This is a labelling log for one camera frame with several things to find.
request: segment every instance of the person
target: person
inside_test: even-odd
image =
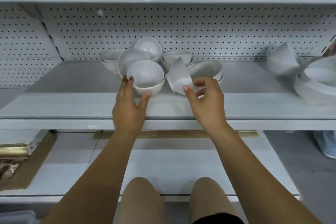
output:
[[[250,224],[321,224],[259,162],[238,134],[228,125],[224,96],[216,80],[195,79],[194,92],[184,86],[196,120],[215,145],[226,174]],[[133,79],[123,78],[113,108],[115,133],[102,152],[69,192],[42,220],[42,224],[112,223],[128,158],[145,121],[151,92],[139,105],[133,98]],[[221,187],[212,179],[196,181],[190,196],[190,218],[201,223],[242,223]],[[164,224],[159,193],[145,178],[135,178],[121,198],[118,224]]]

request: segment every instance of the thigh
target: thigh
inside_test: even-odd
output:
[[[228,213],[238,217],[236,209],[216,181],[209,177],[198,179],[190,197],[191,223],[218,213]]]
[[[163,201],[149,180],[137,177],[126,186],[118,224],[166,224]]]

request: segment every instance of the person's left hand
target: person's left hand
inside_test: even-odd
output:
[[[133,77],[124,75],[112,111],[113,123],[117,132],[139,133],[145,122],[146,109],[152,92],[147,91],[140,99],[139,106],[133,97]]]

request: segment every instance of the black fabric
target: black fabric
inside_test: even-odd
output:
[[[198,219],[193,224],[244,224],[237,216],[229,213],[217,213]]]

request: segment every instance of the person's right arm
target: person's right arm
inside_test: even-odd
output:
[[[195,80],[206,89],[184,90],[195,118],[214,143],[226,174],[239,198],[250,224],[284,224],[321,222],[288,192],[262,165],[246,144],[226,122],[224,96],[216,80]]]

